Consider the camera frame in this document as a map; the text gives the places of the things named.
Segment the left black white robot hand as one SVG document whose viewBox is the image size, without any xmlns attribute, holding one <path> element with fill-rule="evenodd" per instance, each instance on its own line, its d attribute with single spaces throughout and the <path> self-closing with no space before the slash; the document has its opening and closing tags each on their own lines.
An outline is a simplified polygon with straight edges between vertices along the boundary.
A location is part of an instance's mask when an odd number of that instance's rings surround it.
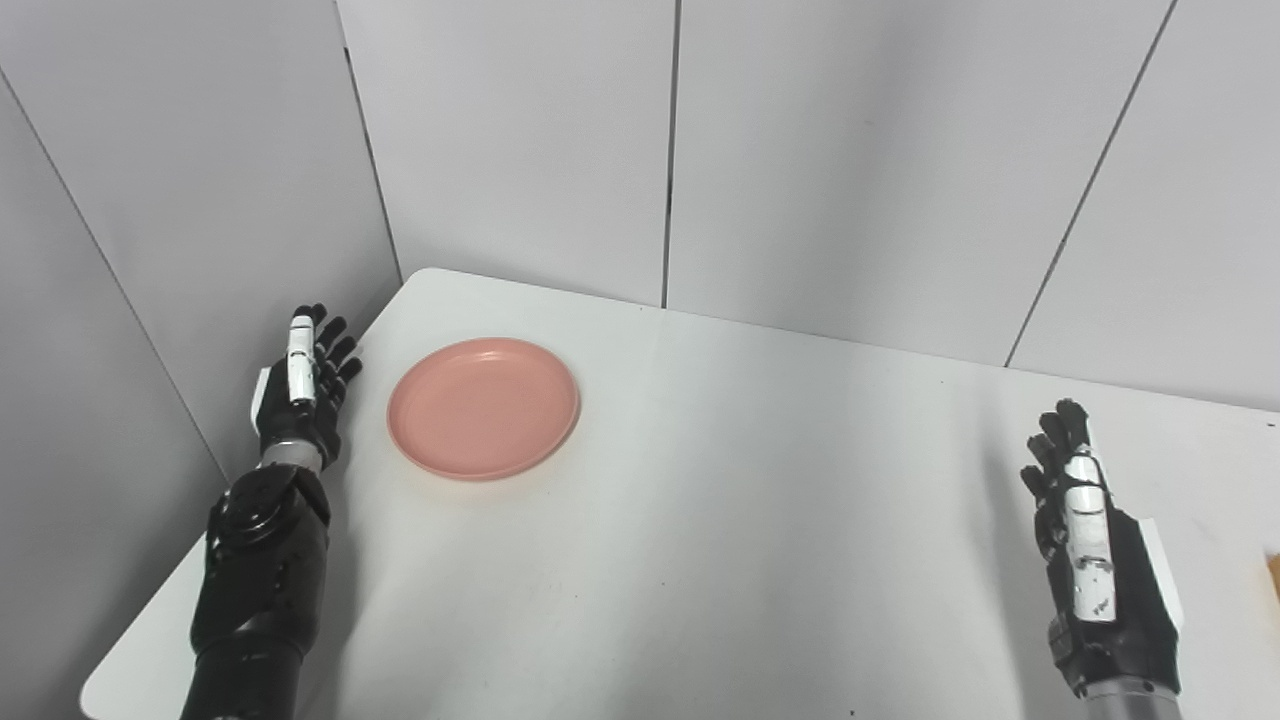
<svg viewBox="0 0 1280 720">
<path fill-rule="evenodd" d="M 340 455 L 338 429 L 349 386 L 364 369 L 347 320 L 324 304 L 298 306 L 285 354 L 262 369 L 251 415 L 260 464 L 291 464 L 315 474 Z"/>
</svg>

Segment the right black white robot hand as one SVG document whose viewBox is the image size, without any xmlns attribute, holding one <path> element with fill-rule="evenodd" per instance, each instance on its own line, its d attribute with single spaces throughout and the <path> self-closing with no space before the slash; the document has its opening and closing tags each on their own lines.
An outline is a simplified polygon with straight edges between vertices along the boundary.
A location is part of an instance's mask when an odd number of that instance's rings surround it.
<svg viewBox="0 0 1280 720">
<path fill-rule="evenodd" d="M 1059 400 L 1027 447 L 1036 461 L 1020 478 L 1036 501 L 1055 666 L 1079 697 L 1117 678 L 1179 696 L 1176 587 L 1151 525 L 1115 503 L 1087 410 Z"/>
</svg>

